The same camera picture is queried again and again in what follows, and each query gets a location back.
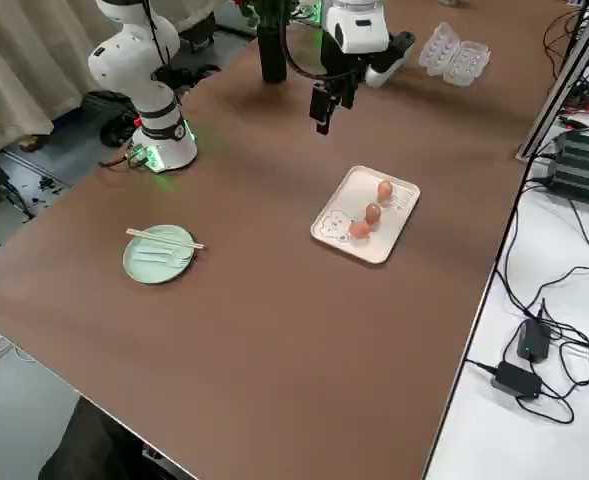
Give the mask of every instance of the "chopsticks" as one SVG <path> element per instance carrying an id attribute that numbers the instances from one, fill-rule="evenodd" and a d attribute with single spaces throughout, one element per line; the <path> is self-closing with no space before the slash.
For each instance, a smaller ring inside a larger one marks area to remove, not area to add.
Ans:
<path id="1" fill-rule="evenodd" d="M 133 228 L 128 228 L 125 233 L 127 233 L 128 235 L 131 235 L 133 237 L 140 237 L 140 238 L 145 238 L 147 240 L 154 240 L 155 242 L 165 243 L 167 245 L 174 245 L 175 247 L 195 248 L 197 250 L 202 250 L 203 248 L 205 248 L 205 245 L 203 245 L 202 243 L 181 242 L 179 240 L 165 238 L 161 235 L 155 235 L 153 233 L 141 232 L 140 230 L 135 230 Z"/>

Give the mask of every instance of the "white desk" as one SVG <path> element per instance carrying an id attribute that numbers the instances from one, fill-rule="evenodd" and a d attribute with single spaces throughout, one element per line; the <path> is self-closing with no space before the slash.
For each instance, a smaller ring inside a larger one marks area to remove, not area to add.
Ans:
<path id="1" fill-rule="evenodd" d="M 545 169 L 535 165 L 531 173 L 544 175 Z M 576 205 L 589 236 L 589 205 Z M 509 281 L 514 293 L 527 304 L 541 284 L 575 265 L 589 266 L 589 248 L 567 201 L 536 191 L 524 194 L 519 203 L 518 237 L 510 256 Z M 555 320 L 589 336 L 589 274 L 574 275 L 561 286 L 546 289 L 544 297 Z M 521 320 L 494 276 L 468 358 L 497 365 Z M 516 355 L 515 345 L 508 360 L 528 368 Z M 570 370 L 577 378 L 586 376 L 587 367 L 587 360 L 571 358 Z M 560 393 L 570 386 L 555 347 L 537 371 Z M 576 415 L 574 423 L 556 425 L 521 410 L 513 397 L 494 389 L 489 378 L 474 365 L 463 366 L 426 479 L 589 479 L 589 386 L 568 399 Z M 558 402 L 543 399 L 538 403 L 545 405 L 547 414 L 567 415 Z"/>

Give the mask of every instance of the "beige curtain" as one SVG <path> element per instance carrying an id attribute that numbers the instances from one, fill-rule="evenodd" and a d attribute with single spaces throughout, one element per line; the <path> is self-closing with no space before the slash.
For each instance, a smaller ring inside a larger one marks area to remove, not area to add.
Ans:
<path id="1" fill-rule="evenodd" d="M 152 0 L 179 30 L 223 0 Z M 0 149 L 26 134 L 48 134 L 51 120 L 98 89 L 87 70 L 93 48 L 119 27 L 95 0 L 0 0 Z"/>

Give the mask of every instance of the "brown egg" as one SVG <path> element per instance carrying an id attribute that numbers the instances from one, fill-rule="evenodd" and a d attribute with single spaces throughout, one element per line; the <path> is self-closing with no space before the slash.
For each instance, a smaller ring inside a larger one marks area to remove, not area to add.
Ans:
<path id="1" fill-rule="evenodd" d="M 350 235 L 354 238 L 366 238 L 372 229 L 367 224 L 367 222 L 352 222 L 350 225 Z"/>
<path id="2" fill-rule="evenodd" d="M 365 221 L 368 225 L 374 225 L 381 218 L 381 207 L 375 203 L 370 203 L 365 207 Z"/>
<path id="3" fill-rule="evenodd" d="M 378 184 L 378 195 L 376 198 L 379 202 L 385 202 L 392 196 L 393 191 L 394 187 L 392 187 L 392 184 L 387 180 L 383 180 Z"/>

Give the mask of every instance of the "brown table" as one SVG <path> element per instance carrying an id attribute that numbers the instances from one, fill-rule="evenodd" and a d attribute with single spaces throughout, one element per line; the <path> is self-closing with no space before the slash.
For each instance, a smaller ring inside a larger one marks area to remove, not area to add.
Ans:
<path id="1" fill-rule="evenodd" d="M 330 135 L 311 82 L 261 83 L 252 44 L 186 97 L 199 158 L 154 176 L 96 170 L 0 250 L 0 332 L 205 480 L 416 479 L 445 404 L 542 104 L 541 46 L 562 2 L 389 2 L 413 64 L 361 88 Z M 447 20 L 486 42 L 471 88 L 415 67 Z M 316 34 L 293 29 L 296 57 Z M 417 184 L 387 263 L 315 243 L 309 227 L 348 169 Z M 188 273 L 128 279 L 127 227 L 184 225 L 209 249 Z"/>

